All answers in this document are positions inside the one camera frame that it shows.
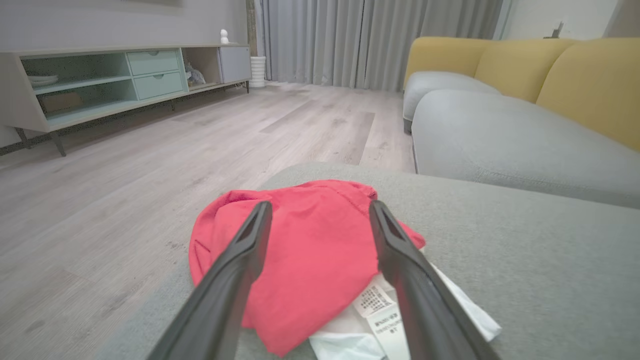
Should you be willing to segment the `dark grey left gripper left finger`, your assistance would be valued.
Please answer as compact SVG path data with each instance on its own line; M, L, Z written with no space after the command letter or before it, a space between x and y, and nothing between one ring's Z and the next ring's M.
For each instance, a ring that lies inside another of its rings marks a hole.
M250 289L265 266L273 207L259 202L158 340L150 360L233 360Z

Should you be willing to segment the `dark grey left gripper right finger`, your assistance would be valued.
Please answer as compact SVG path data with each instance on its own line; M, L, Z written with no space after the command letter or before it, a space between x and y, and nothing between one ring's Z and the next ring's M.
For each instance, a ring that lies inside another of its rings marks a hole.
M498 354L474 325L435 268L380 200L369 207L378 269L397 292L413 360L496 360Z

